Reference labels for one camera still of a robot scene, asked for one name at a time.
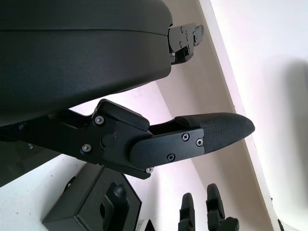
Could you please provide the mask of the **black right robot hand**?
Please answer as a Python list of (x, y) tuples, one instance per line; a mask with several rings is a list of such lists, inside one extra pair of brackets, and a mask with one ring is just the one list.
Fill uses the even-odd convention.
[[(239, 220), (225, 216), (223, 201), (217, 185), (209, 184), (206, 191), (207, 229), (209, 231), (238, 231)], [(182, 197), (178, 230), (195, 230), (195, 210), (193, 197), (190, 193), (186, 193)]]

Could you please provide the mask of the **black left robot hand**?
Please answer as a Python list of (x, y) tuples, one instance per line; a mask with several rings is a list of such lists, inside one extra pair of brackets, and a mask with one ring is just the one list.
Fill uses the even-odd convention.
[(3, 0), (0, 138), (23, 141), (139, 179), (254, 132), (234, 113), (149, 121), (107, 95), (167, 77), (203, 40), (173, 26), (161, 0)]

